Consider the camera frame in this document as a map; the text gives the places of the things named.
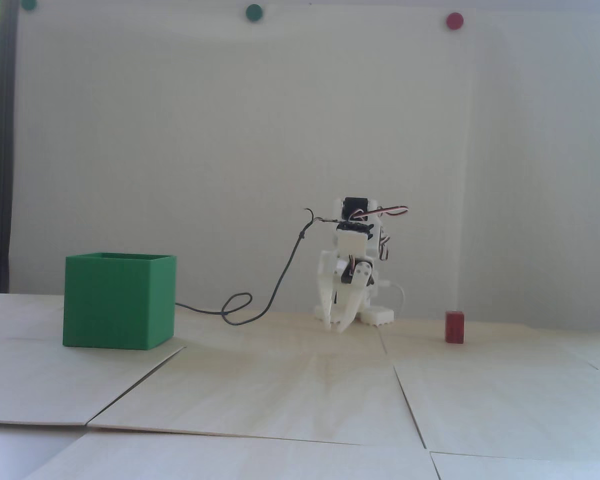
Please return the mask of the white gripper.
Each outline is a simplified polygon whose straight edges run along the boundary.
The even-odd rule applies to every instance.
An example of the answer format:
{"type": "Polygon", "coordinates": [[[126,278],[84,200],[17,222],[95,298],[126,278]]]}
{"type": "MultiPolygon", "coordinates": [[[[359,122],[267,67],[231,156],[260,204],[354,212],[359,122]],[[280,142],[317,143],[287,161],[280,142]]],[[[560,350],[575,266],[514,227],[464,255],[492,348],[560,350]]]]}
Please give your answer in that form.
{"type": "Polygon", "coordinates": [[[355,320],[360,307],[376,285],[375,259],[367,254],[368,238],[361,232],[337,232],[335,247],[320,254],[319,298],[323,326],[332,329],[331,311],[335,290],[338,291],[338,333],[355,320]]]}

